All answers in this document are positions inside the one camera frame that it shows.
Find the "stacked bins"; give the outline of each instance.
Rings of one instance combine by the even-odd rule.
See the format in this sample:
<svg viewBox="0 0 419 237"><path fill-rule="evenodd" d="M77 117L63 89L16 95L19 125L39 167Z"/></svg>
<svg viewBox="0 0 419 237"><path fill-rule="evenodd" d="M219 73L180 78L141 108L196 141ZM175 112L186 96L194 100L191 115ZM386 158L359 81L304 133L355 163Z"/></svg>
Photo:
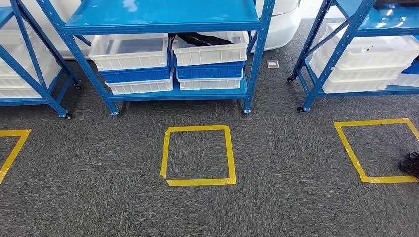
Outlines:
<svg viewBox="0 0 419 237"><path fill-rule="evenodd" d="M341 23L327 24L323 37ZM317 77L325 68L343 29L313 53L310 67ZM325 93L385 90L419 54L413 36L355 37L323 85Z"/></svg>
<svg viewBox="0 0 419 237"><path fill-rule="evenodd" d="M419 57L391 85L419 87Z"/></svg>
<svg viewBox="0 0 419 237"><path fill-rule="evenodd" d="M249 37L246 31L201 32L216 36L233 44L197 47L180 37L173 40L174 66L181 90L236 89L240 88L246 48Z"/></svg>
<svg viewBox="0 0 419 237"><path fill-rule="evenodd" d="M167 33L96 35L89 57L114 95L173 90Z"/></svg>
<svg viewBox="0 0 419 237"><path fill-rule="evenodd" d="M28 31L42 77L47 88L59 74L61 67L55 62L44 43L33 31ZM20 31L1 30L0 44L39 83L35 67ZM41 98L41 96L0 58L0 98Z"/></svg>

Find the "blue bin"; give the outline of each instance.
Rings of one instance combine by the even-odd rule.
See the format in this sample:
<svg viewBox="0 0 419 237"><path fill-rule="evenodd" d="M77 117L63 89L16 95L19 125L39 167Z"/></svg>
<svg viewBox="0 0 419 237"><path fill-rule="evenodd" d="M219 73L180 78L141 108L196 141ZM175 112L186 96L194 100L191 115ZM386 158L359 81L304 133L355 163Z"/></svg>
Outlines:
<svg viewBox="0 0 419 237"><path fill-rule="evenodd" d="M402 73L405 74L419 74L419 61L413 61L412 65L405 69Z"/></svg>
<svg viewBox="0 0 419 237"><path fill-rule="evenodd" d="M106 70L99 71L99 73L106 83L165 80L171 76L170 61L170 53L168 53L168 61L165 67Z"/></svg>
<svg viewBox="0 0 419 237"><path fill-rule="evenodd" d="M242 75L245 61L231 63L214 63L193 66L178 66L176 56L174 66L177 71L177 78L238 78Z"/></svg>

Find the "shelving unit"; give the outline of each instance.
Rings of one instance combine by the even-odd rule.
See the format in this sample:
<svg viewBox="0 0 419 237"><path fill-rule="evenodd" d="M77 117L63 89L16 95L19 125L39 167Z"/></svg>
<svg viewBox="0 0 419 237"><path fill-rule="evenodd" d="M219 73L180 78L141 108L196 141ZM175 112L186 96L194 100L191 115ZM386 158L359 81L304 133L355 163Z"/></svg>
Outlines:
<svg viewBox="0 0 419 237"><path fill-rule="evenodd" d="M301 107L298 107L300 113L310 110L310 106L317 96L365 96L365 95L411 95L419 94L418 87L405 86L388 86L386 90L366 91L352 93L333 93L326 94L322 90L322 86L329 77L331 68L336 66L339 58L342 56L346 47L352 42L354 37L371 37L371 36L401 36L401 35L419 35L419 7L395 7L390 10L374 9L373 5L376 0L324 0L317 14L317 18L311 28L309 37L307 38L301 54L297 60L294 70L288 82L292 82L299 78L306 94L306 99ZM312 47L313 41L319 31L320 25L329 10L330 6L337 6L346 21L342 23L330 35L325 37L320 43ZM307 57L316 49L321 47L325 42L330 40L336 33L347 26L344 36L339 41L337 48L334 50L327 65L321 75L317 78L313 70L309 66ZM306 83L301 72L305 67L313 84L312 88Z"/></svg>
<svg viewBox="0 0 419 237"><path fill-rule="evenodd" d="M263 55L275 0L266 0L259 19L253 0L84 0L67 23L64 23L49 0L36 0L66 43L87 77L96 88L112 115L119 114L116 101L147 100L244 100L243 110L250 112L253 90ZM257 34L251 38L248 52L257 46L249 80L240 89L181 91L174 83L173 91L113 95L104 88L74 42L73 35L138 34L241 31Z"/></svg>
<svg viewBox="0 0 419 237"><path fill-rule="evenodd" d="M41 105L48 104L55 111L57 111L58 116L62 118L71 119L72 115L68 113L61 105L60 102L64 97L64 94L71 83L74 82L75 88L80 88L80 81L76 78L75 74L71 68L65 63L64 59L58 53L58 50L54 47L51 41L48 39L46 34L42 31L40 26L36 23L30 12L23 5L21 0L10 0L11 7L0 7L0 28L3 27L13 16L16 17L19 29L22 33L25 45L28 49L29 55L31 57L33 66L37 73L39 83L34 80L34 78L6 51L6 49L0 45L0 57L13 69L15 70L20 77L22 77L40 96L41 98L0 98L0 106L18 106L18 105ZM57 63L62 67L62 70L55 79L52 81L51 85L47 87L43 75L40 70L34 49L32 48L28 33L24 26L23 20L26 20L33 30L37 33L43 43L46 45L48 50L55 57ZM66 73L67 77L61 90L59 91L56 98L51 96L55 86L60 80L61 76Z"/></svg>

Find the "white plastic bin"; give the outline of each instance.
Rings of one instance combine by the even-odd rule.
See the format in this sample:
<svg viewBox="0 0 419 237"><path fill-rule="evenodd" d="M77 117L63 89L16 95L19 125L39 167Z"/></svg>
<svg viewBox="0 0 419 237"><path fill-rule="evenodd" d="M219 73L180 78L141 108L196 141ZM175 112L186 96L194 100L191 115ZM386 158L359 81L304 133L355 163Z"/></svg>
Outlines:
<svg viewBox="0 0 419 237"><path fill-rule="evenodd" d="M196 47L176 37L173 41L173 51L176 54L178 66L247 60L246 49L249 36L246 31L199 32L199 34L220 37L233 44Z"/></svg>
<svg viewBox="0 0 419 237"><path fill-rule="evenodd" d="M323 55L319 50L313 54L313 58L310 61L310 67L317 77L320 76L323 69L325 68L328 62L328 58ZM336 66L329 75L329 79L334 81L347 81L347 80L357 80L357 81L370 81L376 79L396 79L400 73L406 69L406 66L399 67L382 67L382 68L355 68L351 69L341 68Z"/></svg>
<svg viewBox="0 0 419 237"><path fill-rule="evenodd" d="M325 36L341 23L326 26ZM320 49L330 58L346 28L327 41ZM419 55L419 42L413 36L355 37L346 48L337 66L341 69L408 67Z"/></svg>
<svg viewBox="0 0 419 237"><path fill-rule="evenodd" d="M114 95L170 91L173 90L173 71L172 69L169 79L106 83L106 85Z"/></svg>
<svg viewBox="0 0 419 237"><path fill-rule="evenodd" d="M400 74L390 85L419 87L419 74Z"/></svg>
<svg viewBox="0 0 419 237"><path fill-rule="evenodd" d="M347 81L334 81L333 79L328 79L323 85L323 91L327 94L332 93L346 93L346 92L362 92L362 91L376 91L376 90L385 90L387 86L393 82L394 79L377 79L371 81L357 81L357 80L347 80Z"/></svg>
<svg viewBox="0 0 419 237"><path fill-rule="evenodd" d="M96 35L89 57L100 71L165 67L167 49L167 33Z"/></svg>
<svg viewBox="0 0 419 237"><path fill-rule="evenodd" d="M44 77L44 80L46 80L45 77L51 77L51 73L54 73L54 70L51 71L51 69L60 70L61 67L56 63L55 58L49 53L49 51L46 51L43 53L43 55L40 55L38 57L38 63L42 72L42 75ZM39 82L38 75L35 71L34 65L29 65L26 71L37 81ZM13 74L0 74L0 88L3 87L27 87L29 86L23 78L21 78L15 71L13 71Z"/></svg>
<svg viewBox="0 0 419 237"><path fill-rule="evenodd" d="M38 61L41 61L42 58L40 57L40 54L48 51L48 49L34 31L27 30L27 32L35 55ZM28 49L20 31L1 30L0 44L24 69L27 70L32 65ZM0 58L0 75L17 75L17 73L3 59Z"/></svg>
<svg viewBox="0 0 419 237"><path fill-rule="evenodd" d="M44 67L46 70L42 71L42 75L47 88L49 88L61 71L61 67L55 62L55 58L46 60L43 64L47 67ZM26 82L25 84L25 86L0 86L0 98L41 98L29 84Z"/></svg>
<svg viewBox="0 0 419 237"><path fill-rule="evenodd" d="M196 78L196 79L177 79L180 83L181 90L216 90L216 89L237 89L240 88L240 80L238 78Z"/></svg>

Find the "yellow tape square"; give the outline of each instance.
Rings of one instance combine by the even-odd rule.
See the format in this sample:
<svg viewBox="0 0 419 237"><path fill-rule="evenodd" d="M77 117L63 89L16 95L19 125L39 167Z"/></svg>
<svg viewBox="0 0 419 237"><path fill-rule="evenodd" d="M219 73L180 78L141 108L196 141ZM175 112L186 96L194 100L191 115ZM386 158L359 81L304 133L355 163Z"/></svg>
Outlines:
<svg viewBox="0 0 419 237"><path fill-rule="evenodd" d="M333 122L337 133L339 134L340 139L342 140L343 145L348 152L349 158L352 161L356 171L359 174L362 182L366 183L375 183L375 184L389 184L389 183L409 183L409 182L418 182L418 180L409 175L404 176L377 176L369 177L365 174L362 166L360 165L358 159L353 152L348 139L343 133L343 127L355 127L355 126L370 126L370 125L388 125L388 124L400 124L404 123L412 131L416 139L419 141L419 132L416 130L415 126L408 118L396 118L396 119L382 119L382 120L366 120L366 121L353 121L353 122Z"/></svg>
<svg viewBox="0 0 419 237"><path fill-rule="evenodd" d="M26 142L26 139L31 133L32 130L0 130L0 137L20 137L17 141L16 145L14 146L13 150L10 152L9 156L7 157L6 161L4 162L3 166L0 169L0 184L3 182L4 177L6 176L7 172L9 171L14 159L16 158L17 154L19 153L20 149L22 149L23 144Z"/></svg>
<svg viewBox="0 0 419 237"><path fill-rule="evenodd" d="M222 130L225 135L225 145L227 150L228 178L220 179L166 179L166 169L168 164L168 152L170 143L170 133L172 132L193 132L193 131L216 131ZM199 186L199 185L226 185L236 184L236 171L234 169L233 145L231 143L230 128L226 125L213 126L189 126L189 127L169 127L165 132L163 141L163 156L160 175L170 186Z"/></svg>

